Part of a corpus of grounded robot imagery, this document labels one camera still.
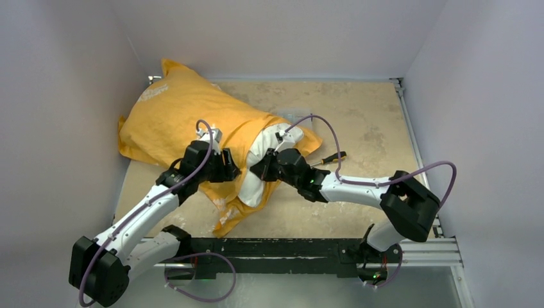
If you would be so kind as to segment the white pillow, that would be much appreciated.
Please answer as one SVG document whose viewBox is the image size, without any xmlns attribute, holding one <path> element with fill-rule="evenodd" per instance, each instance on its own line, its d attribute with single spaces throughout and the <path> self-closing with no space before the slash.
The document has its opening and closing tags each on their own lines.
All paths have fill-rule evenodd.
<svg viewBox="0 0 544 308">
<path fill-rule="evenodd" d="M 264 195 L 265 182 L 250 171 L 250 167 L 259 163 L 265 156 L 269 148 L 275 149 L 280 142 L 275 134 L 280 130 L 286 130 L 290 127 L 288 123 L 280 123 L 268 126 L 263 129 L 253 141 L 246 156 L 246 175 L 241 184 L 238 193 L 239 199 L 247 206 L 256 208 L 262 201 Z"/>
</svg>

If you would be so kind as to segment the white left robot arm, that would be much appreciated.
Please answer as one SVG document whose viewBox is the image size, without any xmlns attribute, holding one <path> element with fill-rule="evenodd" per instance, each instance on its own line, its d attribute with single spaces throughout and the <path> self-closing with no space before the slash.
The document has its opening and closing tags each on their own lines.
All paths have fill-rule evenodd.
<svg viewBox="0 0 544 308">
<path fill-rule="evenodd" d="M 229 148 L 219 148 L 215 140 L 192 141 L 183 157 L 175 160 L 117 223 L 74 243 L 69 283 L 78 290 L 79 306 L 110 307 L 124 295 L 130 282 L 162 261 L 217 257 L 234 270 L 225 256 L 195 250 L 192 236 L 179 227 L 171 225 L 154 238 L 143 239 L 160 220 L 195 194 L 202 183 L 231 182 L 240 173 Z"/>
</svg>

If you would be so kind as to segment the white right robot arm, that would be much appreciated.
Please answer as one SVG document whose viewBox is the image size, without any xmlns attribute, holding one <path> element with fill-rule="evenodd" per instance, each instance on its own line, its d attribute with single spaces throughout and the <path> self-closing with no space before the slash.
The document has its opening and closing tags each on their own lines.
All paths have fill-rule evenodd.
<svg viewBox="0 0 544 308">
<path fill-rule="evenodd" d="M 440 208 L 439 198 L 405 171 L 376 179 L 337 176 L 310 166 L 296 149 L 268 149 L 250 171 L 265 182 L 294 187 L 311 202 L 349 202 L 382 210 L 387 219 L 371 227 L 360 244 L 361 255 L 368 261 L 377 260 L 404 239 L 424 243 Z"/>
</svg>

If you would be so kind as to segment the orange Mickey Mouse pillowcase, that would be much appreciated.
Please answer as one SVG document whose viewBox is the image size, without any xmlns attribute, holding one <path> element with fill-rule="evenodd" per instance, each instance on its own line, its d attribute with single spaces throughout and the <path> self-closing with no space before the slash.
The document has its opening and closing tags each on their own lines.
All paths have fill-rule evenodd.
<svg viewBox="0 0 544 308">
<path fill-rule="evenodd" d="M 286 119 L 258 110 L 223 92 L 196 71 L 173 60 L 162 60 L 163 78 L 150 85 L 138 98 L 128 117 L 118 122 L 118 150 L 132 160 L 169 167 L 183 156 L 196 138 L 196 122 L 206 121 L 221 130 L 220 145 L 230 148 L 240 176 L 233 182 L 200 185 L 200 190 L 219 210 L 213 234 L 223 237 L 244 218 L 262 210 L 279 182 L 266 182 L 258 207 L 245 205 L 238 197 L 246 175 L 246 156 L 257 135 L 268 126 L 288 123 Z M 322 139 L 308 128 L 288 127 L 303 156 L 316 151 Z"/>
</svg>

